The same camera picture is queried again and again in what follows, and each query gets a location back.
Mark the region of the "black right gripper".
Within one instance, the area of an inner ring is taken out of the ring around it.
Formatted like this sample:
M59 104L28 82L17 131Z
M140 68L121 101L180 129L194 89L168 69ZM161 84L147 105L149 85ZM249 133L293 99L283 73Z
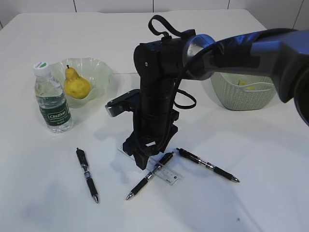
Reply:
M134 50L135 68L140 76L139 108L133 112L133 132L123 150L134 156L136 165L145 170L150 156L163 152L178 131L174 125L179 112L173 109L184 68L183 54L189 37L140 43Z

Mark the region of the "blue grey right robot arm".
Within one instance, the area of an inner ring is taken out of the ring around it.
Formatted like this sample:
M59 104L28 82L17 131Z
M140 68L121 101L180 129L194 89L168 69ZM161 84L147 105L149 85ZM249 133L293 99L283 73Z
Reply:
M133 132L123 150L145 169L149 157L163 152L177 132L181 105L175 101L182 80L204 81L214 73L265 76L280 100L294 100L304 122L309 120L309 33L269 29L214 40L193 30L172 38L140 43L133 53L140 88L122 96L122 110L133 114Z

